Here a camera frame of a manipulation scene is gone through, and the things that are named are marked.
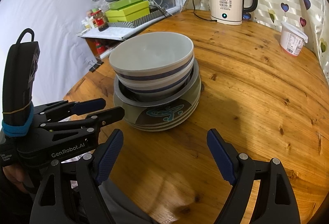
glass jar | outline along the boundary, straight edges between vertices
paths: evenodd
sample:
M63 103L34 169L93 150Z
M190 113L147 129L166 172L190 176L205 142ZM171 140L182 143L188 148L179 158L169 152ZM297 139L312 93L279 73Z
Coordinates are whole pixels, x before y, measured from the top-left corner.
M104 15L103 15L103 12L101 9L94 12L92 14L92 16L95 19L95 22L96 22L96 25L97 25L97 28L99 31L104 31L109 27L109 24L106 21L106 19L104 18Z

ceramic bowl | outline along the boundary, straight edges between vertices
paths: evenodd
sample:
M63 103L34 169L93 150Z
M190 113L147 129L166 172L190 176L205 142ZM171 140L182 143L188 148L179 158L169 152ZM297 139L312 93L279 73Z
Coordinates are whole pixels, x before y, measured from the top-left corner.
M116 74L134 81L165 78L183 70L193 57L193 42L187 36L154 32L132 37L110 55Z
M156 107L156 106L167 104L169 102L179 99L192 87L192 85L197 80L198 76L199 76L199 65L198 65L197 60L194 59L190 78L188 78L188 81L186 81L185 85L183 85L180 89L178 89L178 91L175 94L173 94L169 97L165 97L158 101L150 101L150 102L140 101L139 96L136 95L136 93L128 90L119 81L117 76L114 79L114 92L120 100L122 100L124 103L127 103L129 105L136 106L136 107Z
M125 110L124 120L135 128L146 131L169 129L185 121L198 104L201 91L201 79L179 99L156 107L137 107L123 102L114 94L114 105Z
M150 101L158 97L164 98L166 95L172 95L179 89L188 79L193 68L194 57L186 68L171 76L156 79L151 81L132 81L126 80L120 76L120 82L130 91L139 95L142 100L149 99Z

blue rubber band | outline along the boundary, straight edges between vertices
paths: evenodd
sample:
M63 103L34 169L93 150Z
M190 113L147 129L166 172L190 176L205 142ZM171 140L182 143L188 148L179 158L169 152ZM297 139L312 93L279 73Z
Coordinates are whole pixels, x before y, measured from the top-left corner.
M8 125L2 120L2 130L5 135L7 135L8 137L24 137L27 134L33 120L34 106L32 102L30 108L30 115L26 120L25 124L22 126Z

wooden table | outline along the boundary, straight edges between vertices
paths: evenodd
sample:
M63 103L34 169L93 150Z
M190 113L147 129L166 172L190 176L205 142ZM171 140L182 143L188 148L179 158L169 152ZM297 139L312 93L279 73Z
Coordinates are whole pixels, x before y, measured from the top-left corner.
M206 144L207 131L216 128L238 152L281 160L306 223L329 191L329 88L315 55L305 47L298 57L289 55L280 33L261 24L206 22L192 11L144 33L156 31L193 40L204 86L200 103L187 121L164 132L139 131L124 121L103 128L99 142L114 128L124 133L111 179L160 223L213 224L231 189ZM65 98L102 97L110 108L114 77L105 61ZM258 186L255 181L242 223L249 223Z

green box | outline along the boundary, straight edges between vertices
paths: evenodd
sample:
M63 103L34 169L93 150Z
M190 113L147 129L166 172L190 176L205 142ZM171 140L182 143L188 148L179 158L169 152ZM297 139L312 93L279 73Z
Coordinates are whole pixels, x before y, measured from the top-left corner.
M125 17L125 16L128 16L132 13L135 13L141 9L144 9L148 7L148 1L141 1L139 3L135 3L135 4L132 4L132 5L129 5L129 6L125 6L119 10L116 10L116 9L110 9L108 11L105 12L105 15L108 17L108 18L111 18L111 17Z
M139 11L136 11L134 13L131 13L127 16L123 16L123 17L109 17L107 18L109 20L109 22L119 22L119 21L134 21L136 19L139 19L143 16L146 16L150 14L150 10L148 7L143 8Z
M118 0L118 1L111 2L109 4L109 8L110 9L120 9L124 6L129 6L131 4L134 4L134 3L137 3L140 1L143 1L143 0Z

